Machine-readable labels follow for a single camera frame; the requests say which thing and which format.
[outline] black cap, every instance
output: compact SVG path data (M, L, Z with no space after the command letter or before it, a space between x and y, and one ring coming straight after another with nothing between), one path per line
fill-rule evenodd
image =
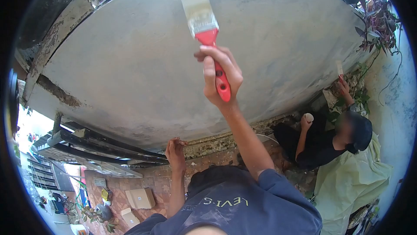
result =
M359 150L365 150L372 139L372 123L354 111L343 112L352 126L352 144L347 145L349 152L356 154Z

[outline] red paintbrush handle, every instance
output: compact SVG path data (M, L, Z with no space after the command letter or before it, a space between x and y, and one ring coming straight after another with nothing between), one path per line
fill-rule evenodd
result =
M230 85L226 78L226 73L224 73L223 68L217 61L214 61L214 66L216 68L216 89L217 93L220 95L223 101L228 102L230 100Z
M201 42L203 45L216 47L216 37L218 29L208 30L202 33L195 35L195 38ZM226 73L224 73L223 68L217 61L214 61L214 66L216 68L216 90L220 95L223 101L229 102L231 93L230 93L230 84L227 81Z

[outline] hand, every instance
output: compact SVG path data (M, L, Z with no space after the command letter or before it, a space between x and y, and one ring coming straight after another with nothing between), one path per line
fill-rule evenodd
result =
M236 94L243 82L242 71L237 65L232 53L225 47L200 46L200 51L194 54L197 61L204 64L204 95L220 110L237 105ZM214 68L216 60L226 73L227 81L230 84L231 97L229 102L224 102L216 90L216 69Z
M173 173L185 173L184 146L188 142L180 140L179 137L172 138L166 145L165 155L171 165Z
M339 89L342 96L349 95L349 85L343 78L337 82L337 88Z
M307 121L305 114L301 117L301 131L307 132L310 129L312 124L313 124L312 121L311 122Z

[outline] small paintbrush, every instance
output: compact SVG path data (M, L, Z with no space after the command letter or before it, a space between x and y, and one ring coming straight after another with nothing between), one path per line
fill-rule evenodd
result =
M343 81L343 68L341 66L341 61L336 61L336 67L337 67L337 75L339 76L339 81Z
M210 0L181 0L193 38L201 44L216 46L218 24L211 9ZM230 100L230 85L223 68L214 61L216 68L216 89L222 100Z

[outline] navy blue t-shirt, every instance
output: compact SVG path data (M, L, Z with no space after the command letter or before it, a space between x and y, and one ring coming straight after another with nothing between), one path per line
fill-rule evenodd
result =
M125 235L183 235L205 225L230 235L320 233L319 212L283 175L267 169L257 183L247 171L233 166L216 168L227 172L228 180L188 198L171 218L153 214Z

